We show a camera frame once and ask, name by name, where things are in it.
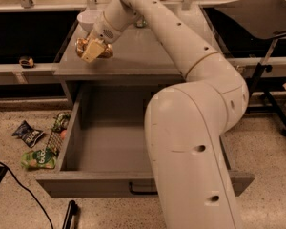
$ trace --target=black cable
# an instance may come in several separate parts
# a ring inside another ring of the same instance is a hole
[[[53,224],[51,223],[51,219],[49,217],[49,215],[47,214],[45,208],[41,205],[41,203],[38,201],[37,197],[33,194],[33,192],[29,189],[29,188],[26,188],[24,185],[22,185],[20,183],[20,181],[17,179],[16,175],[12,172],[12,170],[9,168],[9,166],[7,166],[6,164],[0,162],[0,164],[2,166],[4,166],[5,168],[8,169],[8,171],[10,172],[10,174],[12,175],[12,177],[15,179],[15,181],[17,181],[17,183],[19,184],[19,186],[21,186],[24,190],[28,191],[31,196],[35,199],[35,201],[39,204],[40,208],[43,210],[43,212],[45,213],[45,215],[47,216],[49,222],[50,222],[50,225],[51,225],[51,229],[53,229]]]

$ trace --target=drawer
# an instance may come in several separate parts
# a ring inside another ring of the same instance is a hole
[[[37,181],[54,198],[154,195],[144,113],[160,90],[82,84],[55,170]]]

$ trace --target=white bowl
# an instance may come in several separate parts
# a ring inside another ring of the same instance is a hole
[[[93,24],[102,10],[86,10],[77,15],[77,21],[86,32],[91,32]]]

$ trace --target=robotic arm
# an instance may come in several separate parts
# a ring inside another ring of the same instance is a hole
[[[141,15],[186,79],[157,93],[145,115],[147,148],[168,228],[242,228],[219,136],[243,116],[245,81],[159,0],[112,0],[81,57],[93,61]]]

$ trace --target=terrazzo floor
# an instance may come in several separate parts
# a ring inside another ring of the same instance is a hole
[[[53,119],[68,110],[67,102],[57,100],[0,101],[0,161],[30,188],[51,217],[54,228],[62,228],[72,198],[51,198],[35,181],[37,170],[20,166],[20,156],[29,148],[11,133],[23,120],[43,130],[45,136],[34,150],[43,148],[51,133]],[[286,137],[280,134],[276,115],[245,115],[226,134],[233,160],[239,171],[255,174],[254,182],[237,198],[245,229],[286,229]],[[166,228],[158,198],[74,198],[80,208],[79,229]],[[0,184],[0,229],[46,229],[47,218],[31,196],[10,174]]]

